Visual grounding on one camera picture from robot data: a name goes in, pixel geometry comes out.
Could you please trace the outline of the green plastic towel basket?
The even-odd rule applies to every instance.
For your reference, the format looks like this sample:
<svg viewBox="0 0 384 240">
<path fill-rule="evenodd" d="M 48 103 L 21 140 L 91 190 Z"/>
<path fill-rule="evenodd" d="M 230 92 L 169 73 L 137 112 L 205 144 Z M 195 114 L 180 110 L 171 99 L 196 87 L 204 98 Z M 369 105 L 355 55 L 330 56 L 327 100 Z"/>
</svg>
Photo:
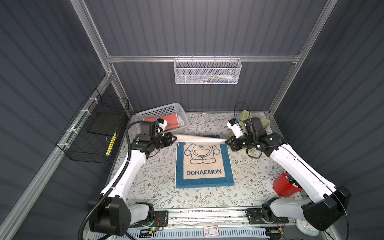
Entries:
<svg viewBox="0 0 384 240">
<path fill-rule="evenodd" d="M 248 146 L 244 149 L 246 149 L 247 153 L 249 149 L 256 149 L 269 157 L 271 155 L 271 152 L 267 150 L 268 145 L 267 143 L 262 141 L 263 138 L 267 136 L 267 132 L 262 125 L 261 119 L 257 117 L 252 117 L 252 115 L 248 111 L 246 111 L 246 113 L 248 113 L 248 118 L 244 120 L 238 119 L 240 126 L 242 127 L 244 132 L 243 136 L 248 139 Z"/>
</svg>

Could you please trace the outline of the white plastic laundry basket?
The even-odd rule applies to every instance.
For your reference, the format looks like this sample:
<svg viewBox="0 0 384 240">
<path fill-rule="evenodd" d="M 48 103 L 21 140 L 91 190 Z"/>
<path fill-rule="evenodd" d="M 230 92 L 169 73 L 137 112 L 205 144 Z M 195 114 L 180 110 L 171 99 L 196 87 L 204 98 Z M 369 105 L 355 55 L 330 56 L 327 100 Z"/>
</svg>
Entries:
<svg viewBox="0 0 384 240">
<path fill-rule="evenodd" d="M 144 118 L 160 117 L 169 114 L 178 114 L 181 126 L 166 132 L 179 134 L 186 130 L 186 128 L 189 126 L 189 119 L 183 107 L 179 103 L 168 104 L 137 113 L 135 114 L 135 121 L 143 121 Z"/>
</svg>

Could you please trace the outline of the pink towel with teal border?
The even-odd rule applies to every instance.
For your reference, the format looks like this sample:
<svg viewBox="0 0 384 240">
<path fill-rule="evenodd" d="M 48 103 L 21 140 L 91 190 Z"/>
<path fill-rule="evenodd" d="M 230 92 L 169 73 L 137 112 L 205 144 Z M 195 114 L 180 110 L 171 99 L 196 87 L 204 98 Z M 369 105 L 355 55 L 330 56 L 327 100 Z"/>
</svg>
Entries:
<svg viewBox="0 0 384 240">
<path fill-rule="evenodd" d="M 160 117 L 144 118 L 144 121 L 155 122 L 155 121 L 158 121 L 159 119 L 162 119 L 163 121 L 167 122 L 167 125 L 165 126 L 166 131 L 176 129 L 181 126 L 181 122 L 179 120 L 178 114 L 169 114 L 169 115 L 160 116 Z"/>
</svg>

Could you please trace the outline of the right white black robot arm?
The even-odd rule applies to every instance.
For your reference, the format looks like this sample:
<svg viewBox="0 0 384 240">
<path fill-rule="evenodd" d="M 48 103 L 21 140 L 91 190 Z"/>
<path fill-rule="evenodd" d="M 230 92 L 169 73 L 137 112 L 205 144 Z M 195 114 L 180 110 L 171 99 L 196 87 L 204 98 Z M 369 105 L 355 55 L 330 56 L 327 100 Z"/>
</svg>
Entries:
<svg viewBox="0 0 384 240">
<path fill-rule="evenodd" d="M 265 222 L 278 218 L 306 220 L 319 231 L 327 230 L 341 217 L 347 217 L 351 192 L 328 181 L 297 154 L 278 133 L 267 134 L 259 118 L 229 120 L 234 136 L 226 140 L 233 152 L 256 149 L 278 163 L 304 190 L 307 200 L 293 201 L 279 195 L 262 208 Z"/>
</svg>

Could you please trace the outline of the blue white towel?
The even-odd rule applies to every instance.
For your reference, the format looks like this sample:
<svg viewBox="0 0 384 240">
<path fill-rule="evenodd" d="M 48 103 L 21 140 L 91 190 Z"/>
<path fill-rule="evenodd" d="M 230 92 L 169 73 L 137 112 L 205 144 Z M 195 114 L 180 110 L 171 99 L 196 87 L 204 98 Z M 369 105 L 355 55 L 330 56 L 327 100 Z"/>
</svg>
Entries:
<svg viewBox="0 0 384 240">
<path fill-rule="evenodd" d="M 234 186 L 224 136 L 178 135 L 175 180 L 177 189 Z"/>
</svg>

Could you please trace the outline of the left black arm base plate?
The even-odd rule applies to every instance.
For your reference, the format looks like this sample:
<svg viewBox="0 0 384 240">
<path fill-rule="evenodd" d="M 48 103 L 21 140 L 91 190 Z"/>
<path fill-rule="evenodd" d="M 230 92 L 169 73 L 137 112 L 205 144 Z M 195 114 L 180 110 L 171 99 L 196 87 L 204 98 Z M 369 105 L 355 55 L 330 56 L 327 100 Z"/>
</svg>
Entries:
<svg viewBox="0 0 384 240">
<path fill-rule="evenodd" d="M 137 222 L 130 228 L 152 228 L 152 227 L 167 227 L 169 220 L 169 211 L 154 211 L 153 216 L 148 220 Z"/>
</svg>

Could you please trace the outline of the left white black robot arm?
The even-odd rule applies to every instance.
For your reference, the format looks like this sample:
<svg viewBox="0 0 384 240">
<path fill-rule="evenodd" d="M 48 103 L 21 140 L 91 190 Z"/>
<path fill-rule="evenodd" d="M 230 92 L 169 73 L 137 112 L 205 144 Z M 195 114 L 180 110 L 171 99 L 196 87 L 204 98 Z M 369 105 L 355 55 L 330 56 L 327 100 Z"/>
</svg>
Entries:
<svg viewBox="0 0 384 240">
<path fill-rule="evenodd" d="M 133 181 L 154 150 L 172 146 L 177 137 L 167 133 L 167 121 L 139 121 L 141 132 L 127 140 L 128 152 L 118 172 L 100 192 L 88 201 L 88 214 L 80 224 L 78 239 L 84 238 L 86 226 L 91 231 L 103 233 L 103 240 L 111 236 L 124 236 L 137 222 L 153 220 L 153 204 L 139 202 L 128 206 L 127 197 Z"/>
</svg>

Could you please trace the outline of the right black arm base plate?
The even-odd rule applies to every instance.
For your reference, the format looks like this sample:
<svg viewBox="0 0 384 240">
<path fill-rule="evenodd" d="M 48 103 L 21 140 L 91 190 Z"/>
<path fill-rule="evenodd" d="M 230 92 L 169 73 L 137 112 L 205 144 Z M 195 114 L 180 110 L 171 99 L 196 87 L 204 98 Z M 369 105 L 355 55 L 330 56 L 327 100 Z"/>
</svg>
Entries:
<svg viewBox="0 0 384 240">
<path fill-rule="evenodd" d="M 245 210 L 245 214 L 251 225 L 289 223 L 288 218 L 276 217 L 269 208 L 249 208 Z"/>
</svg>

